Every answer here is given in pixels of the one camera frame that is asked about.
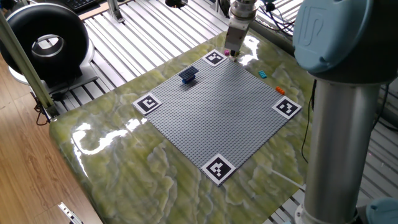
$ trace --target white cable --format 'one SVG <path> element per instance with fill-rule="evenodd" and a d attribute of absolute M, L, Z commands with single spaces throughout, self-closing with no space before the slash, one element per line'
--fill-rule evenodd
<path fill-rule="evenodd" d="M 299 187 L 300 189 L 302 189 L 303 191 L 305 191 L 304 186 L 294 182 L 292 179 L 286 177 L 285 175 L 281 174 L 280 172 L 274 171 L 271 167 L 265 166 L 266 168 L 270 169 L 271 172 L 273 172 L 274 174 L 278 175 L 279 177 L 289 181 L 290 183 L 296 185 L 297 187 Z"/>

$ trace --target keyboard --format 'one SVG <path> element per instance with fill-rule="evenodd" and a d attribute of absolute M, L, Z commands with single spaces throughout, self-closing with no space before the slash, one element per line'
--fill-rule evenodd
<path fill-rule="evenodd" d="M 65 0 L 65 4 L 74 12 L 79 12 L 96 3 L 95 0 Z"/>

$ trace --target dark blue lego structure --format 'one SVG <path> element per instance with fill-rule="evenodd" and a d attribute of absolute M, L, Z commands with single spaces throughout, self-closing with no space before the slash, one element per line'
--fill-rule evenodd
<path fill-rule="evenodd" d="M 184 84 L 188 84 L 190 81 L 195 79 L 195 74 L 199 72 L 194 66 L 188 67 L 185 71 L 181 72 L 179 76 L 182 78 Z"/>

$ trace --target metal pole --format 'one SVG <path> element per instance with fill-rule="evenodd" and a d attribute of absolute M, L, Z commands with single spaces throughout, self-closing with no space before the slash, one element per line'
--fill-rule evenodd
<path fill-rule="evenodd" d="M 113 19 L 118 22 L 124 22 L 123 16 L 120 13 L 119 4 L 117 0 L 107 0 L 108 1 L 108 12 L 111 14 Z"/>
<path fill-rule="evenodd" d="M 29 82 L 29 85 L 32 87 L 42 106 L 51 116 L 57 114 L 54 102 L 44 88 L 33 65 L 27 58 L 24 49 L 22 49 L 22 46 L 19 44 L 17 37 L 2 13 L 0 13 L 0 39 L 17 63 L 22 74 L 26 77 L 26 80 Z"/>
<path fill-rule="evenodd" d="M 379 89 L 318 80 L 304 223 L 342 224 L 354 218 Z"/>

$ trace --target table surface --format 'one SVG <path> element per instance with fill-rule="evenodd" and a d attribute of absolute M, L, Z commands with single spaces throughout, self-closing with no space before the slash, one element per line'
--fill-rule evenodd
<path fill-rule="evenodd" d="M 300 149 L 313 80 L 293 57 L 254 32 L 237 63 L 269 86 L 280 86 L 303 109 L 221 187 L 131 105 L 209 51 L 223 52 L 225 35 L 51 122 L 51 137 L 105 223 L 263 223 L 298 189 L 271 169 L 303 184 L 307 165 Z M 310 134 L 305 155 L 309 145 Z"/>

